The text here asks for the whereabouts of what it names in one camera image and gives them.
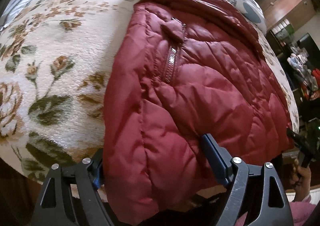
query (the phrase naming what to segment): zipper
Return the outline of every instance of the zipper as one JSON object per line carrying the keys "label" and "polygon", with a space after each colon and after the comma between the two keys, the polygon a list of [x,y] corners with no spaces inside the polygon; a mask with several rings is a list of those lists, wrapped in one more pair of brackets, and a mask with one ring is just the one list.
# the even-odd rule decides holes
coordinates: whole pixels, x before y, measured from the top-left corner
{"label": "zipper", "polygon": [[172,46],[170,49],[170,54],[168,57],[168,64],[167,64],[166,71],[164,73],[164,82],[167,84],[170,84],[171,78],[173,76],[174,66],[175,66],[176,58],[177,58],[177,51],[178,51],[178,48],[174,47],[174,46]]}

